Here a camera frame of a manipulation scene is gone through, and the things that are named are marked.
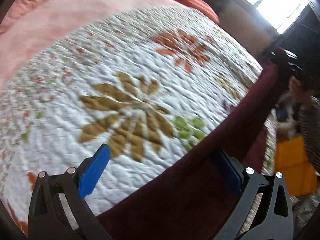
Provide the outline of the person's right hand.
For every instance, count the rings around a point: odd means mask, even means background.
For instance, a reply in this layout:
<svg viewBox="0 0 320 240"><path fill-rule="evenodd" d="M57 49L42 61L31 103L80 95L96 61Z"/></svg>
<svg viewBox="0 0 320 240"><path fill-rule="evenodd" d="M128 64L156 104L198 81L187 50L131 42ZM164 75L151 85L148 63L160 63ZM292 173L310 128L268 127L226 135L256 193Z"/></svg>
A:
<svg viewBox="0 0 320 240"><path fill-rule="evenodd" d="M313 90L304 89L301 82L297 80L294 76L290 78L289 91L293 98L298 103L301 103L301 109L308 110L311 107Z"/></svg>

